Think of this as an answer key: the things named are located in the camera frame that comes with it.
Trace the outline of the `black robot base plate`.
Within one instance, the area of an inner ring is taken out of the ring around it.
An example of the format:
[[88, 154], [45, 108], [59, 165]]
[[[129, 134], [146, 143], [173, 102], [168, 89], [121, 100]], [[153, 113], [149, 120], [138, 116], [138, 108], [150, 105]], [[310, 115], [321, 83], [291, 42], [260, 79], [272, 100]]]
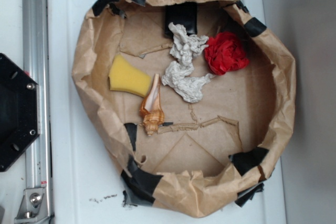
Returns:
[[1, 172], [39, 136], [38, 84], [1, 54]]

